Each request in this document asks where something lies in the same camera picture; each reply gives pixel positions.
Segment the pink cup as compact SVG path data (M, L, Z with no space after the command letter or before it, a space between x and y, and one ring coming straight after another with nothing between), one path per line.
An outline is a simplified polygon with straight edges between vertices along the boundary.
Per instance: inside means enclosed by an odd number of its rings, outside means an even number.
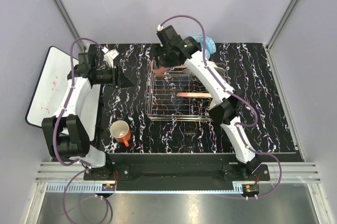
M163 66L160 66L159 68L155 68L154 67L155 63L156 61L153 59L151 61L150 67L151 67L151 71L156 75L162 75L171 69L170 67L163 67Z

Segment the pink and cream plate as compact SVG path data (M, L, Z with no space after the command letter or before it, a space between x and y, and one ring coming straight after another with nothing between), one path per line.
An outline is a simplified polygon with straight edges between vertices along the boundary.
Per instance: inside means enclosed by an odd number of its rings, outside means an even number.
M185 97L185 98L212 98L209 93L177 93L177 97Z

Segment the white scalloped plate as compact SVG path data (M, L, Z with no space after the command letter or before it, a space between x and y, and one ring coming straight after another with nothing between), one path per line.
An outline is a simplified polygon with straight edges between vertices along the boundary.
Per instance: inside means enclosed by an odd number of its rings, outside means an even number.
M215 63L215 62L209 61L208 65L212 66L221 76L224 76L224 74L225 74L225 69L224 69L225 65L223 63ZM188 68L184 68L182 70L182 73L184 75L195 76L195 74L190 69L188 69Z

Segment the orange mug white inside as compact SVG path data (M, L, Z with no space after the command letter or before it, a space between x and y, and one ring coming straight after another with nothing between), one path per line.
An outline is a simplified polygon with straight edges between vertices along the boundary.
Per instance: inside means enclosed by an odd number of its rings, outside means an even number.
M123 120L115 121L110 127L110 133L118 142L123 143L126 147L130 146L131 129L127 122Z

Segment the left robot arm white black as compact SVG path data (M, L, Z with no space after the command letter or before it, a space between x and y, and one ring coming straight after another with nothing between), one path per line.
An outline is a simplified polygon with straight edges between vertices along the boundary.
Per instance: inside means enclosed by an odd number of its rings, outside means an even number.
M67 90L59 108L52 117L42 120L42 130L51 157L64 166L81 162L95 169L95 173L103 180L112 177L114 167L106 162L106 154L91 144L81 121L81 113L94 85L119 89L133 86L120 67L114 64L118 55L116 49L104 48L103 59L107 66L100 68L95 55L79 54L77 65L71 64Z

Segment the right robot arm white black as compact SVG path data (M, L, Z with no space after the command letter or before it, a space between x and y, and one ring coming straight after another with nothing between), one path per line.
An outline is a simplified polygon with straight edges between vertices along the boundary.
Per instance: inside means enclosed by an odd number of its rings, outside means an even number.
M241 96L216 71L207 58L206 37L182 39L173 26L157 27L160 44L156 46L151 61L155 74L163 73L175 66L185 66L195 75L210 93L213 105L209 108L211 119L227 134L239 163L239 174L251 180L258 173L261 161L251 146L241 123L237 105L244 102Z

